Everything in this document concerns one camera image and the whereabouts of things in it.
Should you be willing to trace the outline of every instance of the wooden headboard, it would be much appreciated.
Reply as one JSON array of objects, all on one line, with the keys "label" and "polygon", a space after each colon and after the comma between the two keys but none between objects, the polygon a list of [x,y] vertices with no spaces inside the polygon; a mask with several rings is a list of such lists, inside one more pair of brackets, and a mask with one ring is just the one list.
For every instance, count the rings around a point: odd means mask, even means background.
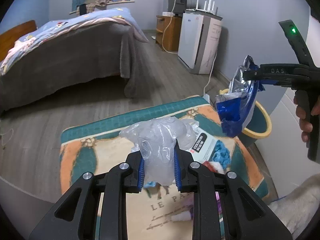
[{"label": "wooden headboard", "polygon": [[14,42],[21,36],[31,33],[37,29],[34,20],[22,23],[0,35],[0,61],[4,60],[9,49],[14,47]]}]

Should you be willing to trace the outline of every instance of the blue gripper pad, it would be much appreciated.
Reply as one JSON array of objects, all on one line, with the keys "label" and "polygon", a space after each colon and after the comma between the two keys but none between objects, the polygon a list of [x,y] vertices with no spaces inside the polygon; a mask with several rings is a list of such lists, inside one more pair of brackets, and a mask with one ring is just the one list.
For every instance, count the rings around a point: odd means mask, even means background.
[{"label": "blue gripper pad", "polygon": [[140,165],[139,165],[139,172],[138,172],[138,187],[140,191],[142,190],[144,185],[144,160],[141,158]]},{"label": "blue gripper pad", "polygon": [[178,191],[181,190],[182,182],[181,182],[181,169],[178,161],[177,152],[174,151],[174,178],[176,180],[176,186]]}]

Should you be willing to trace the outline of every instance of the yellow bucket rim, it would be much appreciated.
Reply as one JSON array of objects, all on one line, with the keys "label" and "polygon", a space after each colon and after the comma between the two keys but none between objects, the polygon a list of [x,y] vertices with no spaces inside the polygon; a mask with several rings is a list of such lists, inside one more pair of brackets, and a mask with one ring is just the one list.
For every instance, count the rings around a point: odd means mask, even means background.
[{"label": "yellow bucket rim", "polygon": [[[226,94],[228,93],[229,89],[224,89],[224,90],[220,90],[219,91],[219,94]],[[257,133],[257,132],[254,132],[254,131],[251,131],[249,130],[248,128],[244,128],[242,133],[244,133],[245,135],[251,137],[251,138],[255,138],[255,139],[263,139],[263,138],[266,138],[270,135],[271,133],[271,130],[272,130],[272,124],[271,124],[271,119],[270,119],[270,116],[268,115],[267,111],[263,108],[263,106],[258,102],[256,101],[256,104],[255,104],[259,110],[262,112],[265,120],[266,120],[266,123],[267,123],[267,130],[263,133]]]}]

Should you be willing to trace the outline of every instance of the rug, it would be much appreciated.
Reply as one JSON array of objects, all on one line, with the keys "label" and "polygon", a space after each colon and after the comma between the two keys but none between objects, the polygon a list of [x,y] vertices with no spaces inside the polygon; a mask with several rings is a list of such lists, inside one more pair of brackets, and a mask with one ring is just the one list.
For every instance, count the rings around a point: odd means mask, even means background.
[{"label": "rug", "polygon": [[[198,121],[201,134],[205,133],[207,137],[220,140],[230,151],[231,164],[228,170],[236,172],[260,198],[268,195],[266,181],[254,159],[237,137],[228,138],[222,133],[217,112],[200,96],[64,130],[60,151],[61,192],[65,193],[84,172],[105,173],[126,160],[133,143],[119,137],[121,130],[136,122],[164,116],[192,118]],[[192,154],[195,160],[202,160],[197,152],[193,151]],[[145,190],[140,194],[127,194],[128,238],[191,239],[192,221],[170,221],[171,215],[186,210],[186,203],[190,202],[191,198],[193,194],[181,194],[175,185],[159,187],[156,194],[148,194]],[[222,221],[220,218],[221,233],[224,235]]]}]

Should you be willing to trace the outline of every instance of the plastic bag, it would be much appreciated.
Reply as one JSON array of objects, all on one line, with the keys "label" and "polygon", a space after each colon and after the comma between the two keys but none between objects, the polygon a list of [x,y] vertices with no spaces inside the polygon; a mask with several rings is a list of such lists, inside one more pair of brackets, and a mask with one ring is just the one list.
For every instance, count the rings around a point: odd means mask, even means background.
[{"label": "plastic bag", "polygon": [[156,181],[169,186],[174,180],[174,146],[178,140],[182,150],[196,142],[193,129],[199,122],[193,119],[164,117],[135,123],[120,132],[121,137],[132,141],[133,151],[140,150],[144,159],[145,184]]},{"label": "plastic bag", "polygon": [[223,133],[235,137],[251,121],[258,91],[264,91],[260,81],[244,81],[243,72],[257,70],[252,57],[247,56],[239,66],[229,85],[227,94],[216,96],[216,109]]}]

